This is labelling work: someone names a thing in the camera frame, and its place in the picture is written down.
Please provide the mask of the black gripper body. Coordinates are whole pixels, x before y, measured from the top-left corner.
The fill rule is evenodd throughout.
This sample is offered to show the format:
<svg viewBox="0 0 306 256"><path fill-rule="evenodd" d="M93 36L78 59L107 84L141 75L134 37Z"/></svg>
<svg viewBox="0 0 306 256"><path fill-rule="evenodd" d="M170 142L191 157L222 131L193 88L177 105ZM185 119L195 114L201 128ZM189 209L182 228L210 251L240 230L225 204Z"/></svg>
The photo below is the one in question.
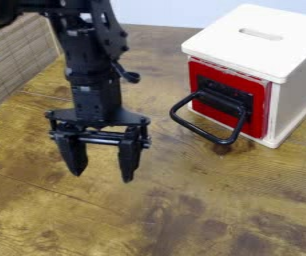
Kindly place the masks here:
<svg viewBox="0 0 306 256"><path fill-rule="evenodd" d="M118 61L67 59L66 79L71 83L74 108L50 111L51 138L62 133L79 137L86 144L119 146L129 128L141 129L142 147L151 145L151 120L123 107L121 79L141 82Z"/></svg>

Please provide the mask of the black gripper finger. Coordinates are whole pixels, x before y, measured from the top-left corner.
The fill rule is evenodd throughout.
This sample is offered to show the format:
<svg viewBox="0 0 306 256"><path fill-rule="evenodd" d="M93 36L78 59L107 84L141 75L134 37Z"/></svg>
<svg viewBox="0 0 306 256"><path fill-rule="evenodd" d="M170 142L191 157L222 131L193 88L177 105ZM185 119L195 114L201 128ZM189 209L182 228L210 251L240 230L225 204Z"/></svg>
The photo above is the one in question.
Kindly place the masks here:
<svg viewBox="0 0 306 256"><path fill-rule="evenodd" d="M142 154L141 129L129 128L119 143L119 165L122 178L126 183L134 180L135 170L139 168Z"/></svg>
<svg viewBox="0 0 306 256"><path fill-rule="evenodd" d="M71 173L81 176L89 166L87 144L74 135L56 133L54 138Z"/></svg>

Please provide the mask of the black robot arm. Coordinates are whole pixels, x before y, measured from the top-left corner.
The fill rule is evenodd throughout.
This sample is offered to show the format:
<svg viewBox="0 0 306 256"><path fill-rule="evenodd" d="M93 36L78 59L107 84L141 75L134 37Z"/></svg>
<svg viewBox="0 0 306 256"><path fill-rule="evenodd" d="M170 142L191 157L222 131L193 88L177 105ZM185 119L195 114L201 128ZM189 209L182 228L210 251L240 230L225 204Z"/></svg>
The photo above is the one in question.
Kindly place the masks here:
<svg viewBox="0 0 306 256"><path fill-rule="evenodd" d="M90 143L119 147L125 182L134 180L142 151L151 146L149 117L122 106L121 81L141 81L119 63L129 51L110 0L0 0L0 29L35 12L50 20L66 54L66 78L71 83L73 109L51 110L50 136L70 171L79 176L89 166Z"/></svg>

